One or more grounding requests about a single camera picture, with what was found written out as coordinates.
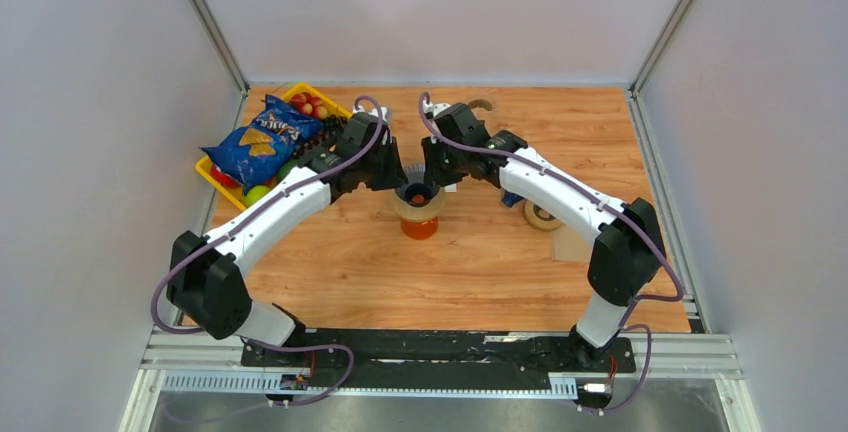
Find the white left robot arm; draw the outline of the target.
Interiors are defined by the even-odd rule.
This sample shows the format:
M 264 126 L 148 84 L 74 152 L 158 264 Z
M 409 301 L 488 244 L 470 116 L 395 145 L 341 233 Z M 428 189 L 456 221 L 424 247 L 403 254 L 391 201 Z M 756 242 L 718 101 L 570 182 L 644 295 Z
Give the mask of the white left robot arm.
M 203 236 L 180 235 L 172 269 L 154 295 L 165 296 L 197 331 L 265 343 L 280 365 L 297 364 L 306 351 L 301 323 L 279 306 L 253 300 L 246 278 L 297 225 L 340 197 L 359 186 L 382 191 L 406 183 L 390 118 L 386 107 L 358 109 L 332 145 L 309 151 L 280 184 L 229 223 Z

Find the blue glass dripper cone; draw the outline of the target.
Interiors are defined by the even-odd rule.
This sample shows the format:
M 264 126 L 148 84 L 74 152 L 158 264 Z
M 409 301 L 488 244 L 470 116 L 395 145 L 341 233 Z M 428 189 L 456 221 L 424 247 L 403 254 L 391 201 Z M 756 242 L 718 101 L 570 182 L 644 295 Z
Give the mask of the blue glass dripper cone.
M 440 187 L 432 180 L 426 179 L 426 165 L 415 163 L 403 168 L 407 182 L 395 189 L 396 196 L 413 207 L 423 207 L 429 204 L 440 191 Z

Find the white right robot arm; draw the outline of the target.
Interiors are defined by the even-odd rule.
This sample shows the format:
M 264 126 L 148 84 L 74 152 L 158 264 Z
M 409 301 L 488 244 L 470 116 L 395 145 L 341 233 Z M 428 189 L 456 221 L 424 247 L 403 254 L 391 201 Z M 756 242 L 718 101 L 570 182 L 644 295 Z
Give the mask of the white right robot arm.
M 488 182 L 535 204 L 590 245 L 592 294 L 570 345 L 577 365 L 601 366 L 643 287 L 669 266 L 653 205 L 642 198 L 626 202 L 585 185 L 507 130 L 490 134 L 465 103 L 435 104 L 424 92 L 419 115 L 431 132 L 421 142 L 426 180 L 439 186 L 466 177 Z

